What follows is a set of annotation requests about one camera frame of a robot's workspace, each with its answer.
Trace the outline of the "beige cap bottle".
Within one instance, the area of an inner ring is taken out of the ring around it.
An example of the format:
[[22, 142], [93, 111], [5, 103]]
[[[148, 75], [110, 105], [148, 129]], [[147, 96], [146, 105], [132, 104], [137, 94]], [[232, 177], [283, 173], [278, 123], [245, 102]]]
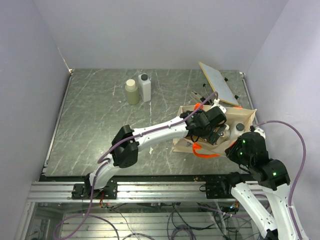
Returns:
[[133, 79], [128, 79], [125, 83], [125, 93], [127, 102], [130, 105], [136, 105], [139, 102], [138, 86]]

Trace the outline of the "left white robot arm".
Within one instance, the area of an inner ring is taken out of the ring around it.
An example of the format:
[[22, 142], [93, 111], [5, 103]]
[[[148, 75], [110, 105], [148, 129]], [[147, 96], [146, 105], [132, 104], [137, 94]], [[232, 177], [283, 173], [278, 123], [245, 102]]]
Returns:
[[98, 198], [108, 181], [120, 169], [136, 164], [139, 152], [151, 145], [183, 138], [189, 138], [193, 143], [204, 140], [214, 145], [220, 136], [218, 128], [227, 121], [226, 111], [221, 106], [212, 106], [208, 110], [198, 106], [193, 111], [149, 127], [121, 127], [109, 150], [98, 159], [98, 168], [85, 177], [85, 194], [91, 199]]

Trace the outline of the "beige canvas tote bag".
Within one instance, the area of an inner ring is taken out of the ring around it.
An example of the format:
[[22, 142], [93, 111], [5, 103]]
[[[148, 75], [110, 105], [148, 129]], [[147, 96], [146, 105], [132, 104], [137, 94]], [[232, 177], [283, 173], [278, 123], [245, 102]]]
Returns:
[[[256, 110], [245, 109], [241, 107], [227, 107], [225, 113], [227, 125], [232, 125], [234, 122], [244, 124], [244, 133], [250, 131], [250, 126], [253, 124]], [[229, 148], [235, 141], [217, 140], [215, 144], [211, 145], [206, 140], [199, 138], [198, 141], [193, 142], [190, 137], [175, 138], [173, 140], [172, 151], [179, 153], [193, 153], [200, 158], [216, 158], [225, 157], [225, 150]]]

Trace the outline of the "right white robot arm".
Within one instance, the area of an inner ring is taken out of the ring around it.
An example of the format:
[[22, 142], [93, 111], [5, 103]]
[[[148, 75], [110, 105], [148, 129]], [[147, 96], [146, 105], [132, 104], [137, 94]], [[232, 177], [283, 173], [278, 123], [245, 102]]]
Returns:
[[280, 160], [269, 157], [264, 133], [250, 131], [237, 139], [220, 140], [213, 152], [247, 167], [267, 197], [271, 213], [251, 192], [244, 175], [238, 172], [227, 174], [219, 185], [224, 197], [234, 197], [244, 207], [265, 240], [308, 239], [292, 202], [293, 184], [287, 168]]

